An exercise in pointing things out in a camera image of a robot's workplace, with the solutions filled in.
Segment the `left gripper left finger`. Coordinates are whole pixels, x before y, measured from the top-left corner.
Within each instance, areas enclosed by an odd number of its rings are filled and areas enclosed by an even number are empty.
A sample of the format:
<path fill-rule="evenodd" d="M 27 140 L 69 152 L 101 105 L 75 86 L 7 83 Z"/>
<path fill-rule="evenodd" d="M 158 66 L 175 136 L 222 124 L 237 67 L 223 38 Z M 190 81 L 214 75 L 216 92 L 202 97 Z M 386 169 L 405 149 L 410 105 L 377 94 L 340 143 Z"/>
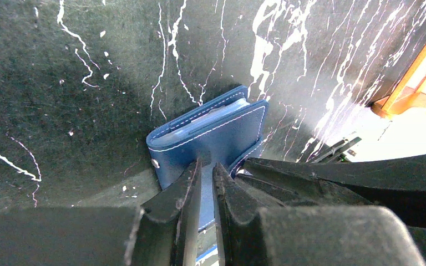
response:
<path fill-rule="evenodd" d="M 194 265 L 200 160 L 134 207 L 15 208 L 0 215 L 0 265 Z"/>

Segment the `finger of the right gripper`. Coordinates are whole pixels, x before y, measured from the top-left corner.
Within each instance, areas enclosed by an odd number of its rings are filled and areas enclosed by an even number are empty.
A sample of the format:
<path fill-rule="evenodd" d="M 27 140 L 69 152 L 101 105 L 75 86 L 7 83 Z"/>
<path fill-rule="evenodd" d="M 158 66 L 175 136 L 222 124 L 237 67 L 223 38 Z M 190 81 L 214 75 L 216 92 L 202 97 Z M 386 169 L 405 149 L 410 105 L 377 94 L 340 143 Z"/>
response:
<path fill-rule="evenodd" d="M 369 162 L 292 163 L 248 158 L 255 179 L 325 204 L 377 204 L 426 228 L 426 154 Z"/>
<path fill-rule="evenodd" d="M 363 206 L 371 201 L 343 186 L 318 178 L 238 174 L 236 183 L 266 206 Z"/>

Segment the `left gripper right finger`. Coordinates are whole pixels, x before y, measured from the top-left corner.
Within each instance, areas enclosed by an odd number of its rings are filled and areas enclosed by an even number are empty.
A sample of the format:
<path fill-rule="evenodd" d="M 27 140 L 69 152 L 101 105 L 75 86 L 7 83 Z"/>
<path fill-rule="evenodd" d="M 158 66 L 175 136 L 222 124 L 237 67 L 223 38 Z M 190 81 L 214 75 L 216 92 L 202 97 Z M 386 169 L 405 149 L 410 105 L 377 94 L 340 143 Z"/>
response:
<path fill-rule="evenodd" d="M 425 265 L 382 206 L 269 207 L 221 164 L 212 171 L 220 265 Z"/>

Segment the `blue leather card holder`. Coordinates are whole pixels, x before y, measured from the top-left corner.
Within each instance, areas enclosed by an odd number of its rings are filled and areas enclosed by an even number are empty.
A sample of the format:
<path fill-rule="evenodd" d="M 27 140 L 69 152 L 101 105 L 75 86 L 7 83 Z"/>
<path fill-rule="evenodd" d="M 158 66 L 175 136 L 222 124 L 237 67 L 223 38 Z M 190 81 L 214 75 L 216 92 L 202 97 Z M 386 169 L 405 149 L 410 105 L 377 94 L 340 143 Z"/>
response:
<path fill-rule="evenodd" d="M 267 100 L 250 103 L 240 85 L 171 120 L 148 134 L 146 144 L 160 187 L 165 190 L 187 169 L 201 161 L 198 229 L 214 222 L 212 169 L 221 164 L 235 177 L 246 158 L 262 150 Z"/>

